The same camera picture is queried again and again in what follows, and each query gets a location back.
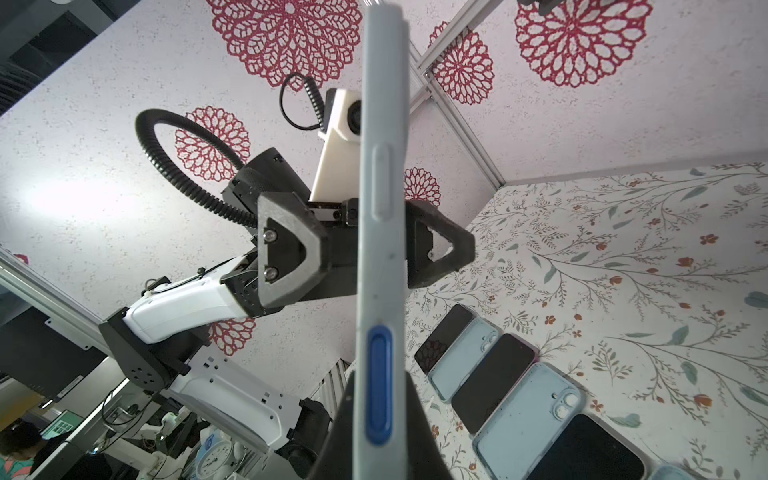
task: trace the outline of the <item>light blue phone case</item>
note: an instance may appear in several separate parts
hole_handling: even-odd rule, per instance
[[[650,480],[694,480],[694,477],[674,465],[662,465],[657,468]]]
[[[501,333],[486,320],[475,317],[429,372],[427,378],[443,402],[449,402]]]
[[[535,363],[478,432],[472,448],[493,478],[522,480],[583,406],[579,389],[546,364]]]

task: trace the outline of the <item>person's hair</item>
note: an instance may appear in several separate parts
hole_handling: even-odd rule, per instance
[[[42,437],[36,426],[18,420],[0,432],[0,455],[23,452],[37,445]]]

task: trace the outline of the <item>red floral medallion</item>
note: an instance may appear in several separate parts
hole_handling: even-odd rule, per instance
[[[227,51],[279,87],[291,72],[320,87],[339,78],[360,43],[362,14],[355,0],[207,0]],[[291,83],[301,88],[298,79]]]
[[[423,168],[406,168],[406,200],[427,200],[440,206],[440,185],[432,174]]]
[[[196,108],[187,118],[223,140],[244,162],[250,159],[248,132],[230,112],[215,107]],[[176,153],[185,168],[204,180],[219,182],[235,174],[232,164],[218,150],[188,131],[176,130]]]
[[[565,0],[542,17],[533,5],[520,5],[520,52],[531,70],[558,87],[595,84],[632,58],[652,10],[649,0]]]
[[[232,356],[237,350],[245,346],[247,340],[251,339],[255,327],[256,321],[250,317],[229,319],[211,323],[208,333],[211,342],[216,343],[224,355]]]
[[[446,26],[448,22],[435,27],[429,36],[430,45]],[[432,74],[445,93],[462,104],[479,104],[493,90],[493,60],[488,56],[488,47],[468,28],[440,54]]]

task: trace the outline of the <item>clock face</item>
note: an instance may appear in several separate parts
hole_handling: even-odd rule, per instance
[[[197,476],[200,478],[208,478],[212,476],[216,471],[231,463],[232,442],[218,442],[216,445],[210,447],[210,450],[205,452],[200,463],[197,464]]]

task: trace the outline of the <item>white clock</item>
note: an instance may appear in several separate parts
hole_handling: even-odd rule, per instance
[[[195,475],[199,480],[224,480],[237,469],[244,456],[239,442],[222,440],[205,452],[197,463]]]

